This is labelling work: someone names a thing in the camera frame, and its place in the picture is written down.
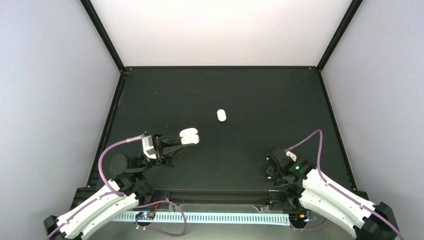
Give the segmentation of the beige small earbuds case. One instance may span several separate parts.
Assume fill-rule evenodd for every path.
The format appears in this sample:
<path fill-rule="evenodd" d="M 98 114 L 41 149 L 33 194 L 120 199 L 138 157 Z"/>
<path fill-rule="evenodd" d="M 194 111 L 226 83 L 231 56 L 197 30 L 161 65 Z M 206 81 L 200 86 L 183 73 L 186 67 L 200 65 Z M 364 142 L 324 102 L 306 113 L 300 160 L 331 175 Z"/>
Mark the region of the beige small earbuds case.
<path fill-rule="evenodd" d="M 181 130 L 179 137 L 182 145 L 198 144 L 200 142 L 198 130 L 194 127 Z"/>

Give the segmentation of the white earbuds charging case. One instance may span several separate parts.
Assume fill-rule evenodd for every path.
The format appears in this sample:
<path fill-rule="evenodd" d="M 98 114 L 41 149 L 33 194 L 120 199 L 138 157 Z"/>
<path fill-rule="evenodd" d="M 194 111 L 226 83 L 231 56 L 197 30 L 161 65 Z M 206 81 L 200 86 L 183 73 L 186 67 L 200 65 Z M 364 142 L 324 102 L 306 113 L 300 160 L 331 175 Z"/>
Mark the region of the white earbuds charging case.
<path fill-rule="evenodd" d="M 226 111 L 224 109 L 217 110 L 216 114 L 217 114 L 217 119 L 220 122 L 225 122 L 227 120 Z"/>

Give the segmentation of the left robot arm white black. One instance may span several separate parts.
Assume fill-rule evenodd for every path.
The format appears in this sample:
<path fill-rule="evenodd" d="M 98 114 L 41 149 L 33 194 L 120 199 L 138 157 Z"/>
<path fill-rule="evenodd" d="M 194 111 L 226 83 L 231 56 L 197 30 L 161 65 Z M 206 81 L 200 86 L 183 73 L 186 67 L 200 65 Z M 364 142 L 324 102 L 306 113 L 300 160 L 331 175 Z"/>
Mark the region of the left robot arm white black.
<path fill-rule="evenodd" d="M 103 159 L 113 148 L 140 141 L 142 153 L 136 156 L 117 154 L 111 167 L 116 171 L 107 179 Z M 98 159 L 98 170 L 104 185 L 93 195 L 69 212 L 50 215 L 43 224 L 48 240 L 87 240 L 99 228 L 118 215 L 134 209 L 156 210 L 162 203 L 154 200 L 154 191 L 147 183 L 144 172 L 154 166 L 172 167 L 173 160 L 200 141 L 195 128 L 182 130 L 178 136 L 144 133 L 108 146 Z"/>

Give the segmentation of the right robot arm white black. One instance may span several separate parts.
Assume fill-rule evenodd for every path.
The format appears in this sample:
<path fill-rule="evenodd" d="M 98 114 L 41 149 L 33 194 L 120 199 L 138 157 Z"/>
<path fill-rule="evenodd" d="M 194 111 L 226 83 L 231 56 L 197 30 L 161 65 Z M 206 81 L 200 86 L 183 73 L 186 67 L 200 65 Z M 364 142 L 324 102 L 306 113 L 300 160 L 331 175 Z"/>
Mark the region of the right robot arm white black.
<path fill-rule="evenodd" d="M 375 204 L 347 190 L 320 172 L 307 160 L 290 151 L 274 148 L 265 157 L 266 177 L 282 197 L 280 202 L 290 210 L 315 212 L 338 225 L 356 240 L 395 240 L 399 227 L 393 210 L 384 202 Z"/>

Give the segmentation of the right circuit board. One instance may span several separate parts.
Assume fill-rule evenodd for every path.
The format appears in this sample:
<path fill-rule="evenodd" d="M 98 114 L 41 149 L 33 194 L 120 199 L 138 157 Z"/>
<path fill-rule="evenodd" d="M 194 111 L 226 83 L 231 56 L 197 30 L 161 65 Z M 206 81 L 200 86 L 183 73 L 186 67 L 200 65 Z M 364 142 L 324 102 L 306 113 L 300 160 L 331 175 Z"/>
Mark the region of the right circuit board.
<path fill-rule="evenodd" d="M 310 222 L 310 221 L 315 221 L 317 219 L 316 215 L 310 215 L 310 214 L 290 214 L 289 215 L 289 220 L 291 222 L 295 222 L 295 223 L 299 223 L 299 222 Z"/>

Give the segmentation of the circuit board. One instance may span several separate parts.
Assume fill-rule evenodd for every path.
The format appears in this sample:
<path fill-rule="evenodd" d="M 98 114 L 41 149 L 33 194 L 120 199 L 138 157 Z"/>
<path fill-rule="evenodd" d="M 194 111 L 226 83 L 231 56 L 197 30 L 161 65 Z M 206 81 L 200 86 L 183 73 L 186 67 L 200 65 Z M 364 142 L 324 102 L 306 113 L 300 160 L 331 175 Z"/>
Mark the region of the circuit board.
<path fill-rule="evenodd" d="M 315 221 L 317 219 L 316 215 L 310 215 L 310 214 L 290 214 L 289 215 L 289 220 L 291 222 L 295 222 L 295 223 L 299 223 L 299 222 L 310 222 L 310 221 Z"/>
<path fill-rule="evenodd" d="M 136 215 L 135 219 L 137 221 L 152 221 L 155 216 L 156 213 L 154 211 L 141 211 Z"/>

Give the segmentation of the left circuit board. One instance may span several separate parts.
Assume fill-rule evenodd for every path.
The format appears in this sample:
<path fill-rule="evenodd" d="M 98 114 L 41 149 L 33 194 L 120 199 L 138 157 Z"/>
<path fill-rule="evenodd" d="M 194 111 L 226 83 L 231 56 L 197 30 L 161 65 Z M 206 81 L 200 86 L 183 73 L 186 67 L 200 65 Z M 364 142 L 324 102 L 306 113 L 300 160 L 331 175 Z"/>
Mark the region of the left circuit board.
<path fill-rule="evenodd" d="M 155 216 L 156 213 L 154 211 L 141 211 L 136 215 L 135 219 L 137 221 L 152 221 Z"/>

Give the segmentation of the clear plastic sheet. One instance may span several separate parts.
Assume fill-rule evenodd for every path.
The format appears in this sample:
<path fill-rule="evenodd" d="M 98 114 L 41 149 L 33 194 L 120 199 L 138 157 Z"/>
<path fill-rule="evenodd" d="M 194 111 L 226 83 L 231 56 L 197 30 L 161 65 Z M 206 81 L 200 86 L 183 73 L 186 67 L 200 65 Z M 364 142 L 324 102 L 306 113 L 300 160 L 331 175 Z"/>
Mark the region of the clear plastic sheet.
<path fill-rule="evenodd" d="M 272 213 L 270 207 L 264 206 L 260 208 L 255 208 L 257 213 L 249 213 L 246 216 L 240 218 L 240 220 L 247 224 L 263 224 L 263 225 L 278 225 L 278 226 L 287 226 L 292 228 L 294 231 L 298 232 L 311 232 L 316 231 L 325 226 L 327 222 L 332 222 L 343 230 L 347 231 L 352 235 L 356 240 L 375 240 L 381 239 L 381 236 L 374 237 L 370 230 L 363 229 L 362 227 L 367 226 L 364 221 L 360 220 L 359 223 L 354 223 L 348 216 L 344 215 L 338 209 L 329 209 L 328 212 L 322 211 L 323 208 L 319 207 L 318 210 L 304 210 L 300 213 L 283 213 L 277 212 Z M 289 215 L 299 215 L 299 214 L 308 214 L 308 215 L 320 215 L 325 218 L 324 222 L 320 225 L 317 225 L 313 228 L 306 228 L 307 224 L 310 222 L 293 222 L 290 221 Z"/>

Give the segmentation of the black front aluminium rail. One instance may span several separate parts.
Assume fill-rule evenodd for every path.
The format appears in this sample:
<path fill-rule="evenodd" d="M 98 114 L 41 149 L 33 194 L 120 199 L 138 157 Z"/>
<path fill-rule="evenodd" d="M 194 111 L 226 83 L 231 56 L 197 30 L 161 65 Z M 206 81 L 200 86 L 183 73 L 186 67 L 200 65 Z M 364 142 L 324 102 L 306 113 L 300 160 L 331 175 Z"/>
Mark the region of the black front aluminium rail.
<path fill-rule="evenodd" d="M 287 193 L 266 191 L 200 191 L 200 190 L 154 190 L 153 200 L 168 199 L 178 205 L 253 205 L 269 206 L 271 210 L 284 212 L 303 212 L 304 209 L 298 204 L 297 207 L 287 206 L 290 196 Z"/>

